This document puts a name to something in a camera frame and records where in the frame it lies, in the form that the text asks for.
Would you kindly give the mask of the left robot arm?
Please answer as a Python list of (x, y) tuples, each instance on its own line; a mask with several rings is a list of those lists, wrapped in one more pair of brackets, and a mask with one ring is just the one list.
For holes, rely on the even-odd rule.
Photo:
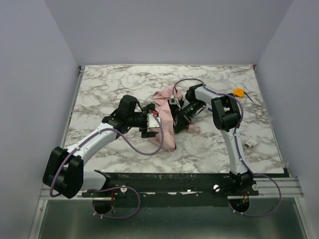
[(98, 151), (124, 137), (131, 128), (138, 128), (143, 138), (155, 137), (154, 128), (163, 134), (155, 104), (148, 104), (137, 112), (139, 105), (137, 98), (123, 96), (119, 106), (89, 135), (68, 148), (58, 146), (52, 150), (42, 178), (52, 198), (62, 195), (71, 199), (80, 191), (105, 188), (108, 176), (99, 170), (85, 172), (84, 166)]

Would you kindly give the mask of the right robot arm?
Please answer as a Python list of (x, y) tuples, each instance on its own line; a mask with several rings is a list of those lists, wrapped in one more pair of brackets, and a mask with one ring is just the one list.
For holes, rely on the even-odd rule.
[(226, 181), (226, 192), (239, 193), (246, 191), (254, 184), (253, 173), (248, 169), (240, 140), (240, 124), (243, 119), (243, 108), (237, 104), (233, 94), (224, 94), (210, 89), (205, 84), (190, 87), (185, 94), (189, 104), (183, 103), (171, 95), (168, 103), (175, 120), (174, 132), (179, 133), (190, 126), (191, 118), (204, 106), (210, 106), (215, 127), (220, 130), (230, 161), (229, 178)]

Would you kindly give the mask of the pink folding umbrella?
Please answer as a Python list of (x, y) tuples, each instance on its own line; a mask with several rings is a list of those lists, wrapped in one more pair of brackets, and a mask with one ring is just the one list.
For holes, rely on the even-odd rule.
[(170, 109), (169, 100), (171, 99), (171, 95), (174, 96), (175, 100), (182, 100), (183, 95), (180, 90), (177, 88), (173, 89), (174, 85), (167, 86), (162, 91), (157, 91), (153, 95), (153, 102), (155, 104), (155, 109), (159, 113), (159, 117), (161, 119), (161, 125), (163, 129), (163, 144), (161, 146), (161, 132), (160, 128), (152, 129), (151, 131), (158, 132), (155, 137), (150, 137), (148, 140), (156, 146), (161, 147), (161, 149), (167, 151), (175, 151), (176, 150), (176, 141), (175, 141), (175, 133), (174, 133), (174, 116)]

